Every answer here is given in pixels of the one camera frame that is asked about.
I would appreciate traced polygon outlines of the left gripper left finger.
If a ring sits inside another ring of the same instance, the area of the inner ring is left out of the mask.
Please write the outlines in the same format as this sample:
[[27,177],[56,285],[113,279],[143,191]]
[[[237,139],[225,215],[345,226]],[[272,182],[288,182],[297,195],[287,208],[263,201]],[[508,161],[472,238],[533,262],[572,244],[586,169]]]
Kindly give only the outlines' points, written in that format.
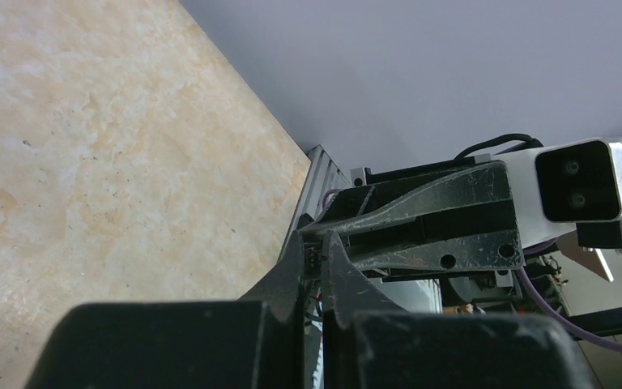
[[299,232],[291,232],[279,261],[239,300],[260,308],[252,387],[302,388],[305,250]]

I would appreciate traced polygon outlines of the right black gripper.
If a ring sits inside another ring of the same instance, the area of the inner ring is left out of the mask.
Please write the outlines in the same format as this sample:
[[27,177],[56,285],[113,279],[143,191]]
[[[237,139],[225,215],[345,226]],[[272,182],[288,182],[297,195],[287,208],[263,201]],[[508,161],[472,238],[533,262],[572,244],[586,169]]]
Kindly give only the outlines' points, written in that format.
[[398,306],[442,309],[448,280],[524,264],[506,165],[473,157],[366,173],[301,228],[339,235],[349,262]]

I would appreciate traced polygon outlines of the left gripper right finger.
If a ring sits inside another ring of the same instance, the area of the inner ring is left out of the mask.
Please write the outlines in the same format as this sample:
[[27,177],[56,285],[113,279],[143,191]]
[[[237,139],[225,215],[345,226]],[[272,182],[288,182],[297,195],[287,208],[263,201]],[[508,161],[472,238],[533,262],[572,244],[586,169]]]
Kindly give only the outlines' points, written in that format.
[[324,385],[374,388],[376,353],[361,321],[371,314],[401,314],[405,310],[356,268],[336,232],[324,236],[321,281]]

